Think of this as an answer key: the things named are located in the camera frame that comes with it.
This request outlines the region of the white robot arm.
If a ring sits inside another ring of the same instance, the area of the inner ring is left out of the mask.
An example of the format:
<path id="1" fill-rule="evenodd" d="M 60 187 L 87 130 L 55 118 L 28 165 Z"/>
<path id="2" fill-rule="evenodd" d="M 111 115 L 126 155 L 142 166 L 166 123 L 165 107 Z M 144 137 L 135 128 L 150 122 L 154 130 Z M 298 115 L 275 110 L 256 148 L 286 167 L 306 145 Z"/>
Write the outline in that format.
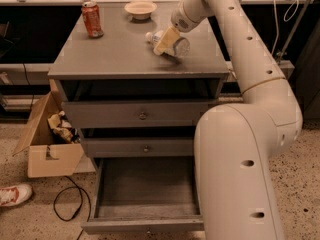
<path id="1" fill-rule="evenodd" d="M 206 240 L 285 240 L 268 159 L 288 148 L 302 113 L 282 70 L 240 0 L 182 0 L 154 52 L 216 18 L 243 97 L 203 114 L 194 140 L 196 185 Z"/>

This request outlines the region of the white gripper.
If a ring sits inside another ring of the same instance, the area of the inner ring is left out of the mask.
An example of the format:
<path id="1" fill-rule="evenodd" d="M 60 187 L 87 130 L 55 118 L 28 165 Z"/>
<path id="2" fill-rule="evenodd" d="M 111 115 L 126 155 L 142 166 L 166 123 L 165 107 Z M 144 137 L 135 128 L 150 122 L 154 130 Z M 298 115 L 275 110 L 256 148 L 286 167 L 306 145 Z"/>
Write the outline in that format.
<path id="1" fill-rule="evenodd" d="M 173 26 L 160 32 L 159 39 L 153 48 L 156 55 L 162 55 L 170 48 L 180 38 L 180 32 L 190 32 L 197 26 L 197 23 L 193 22 L 187 16 L 181 4 L 173 10 L 171 14 L 171 23 Z"/>

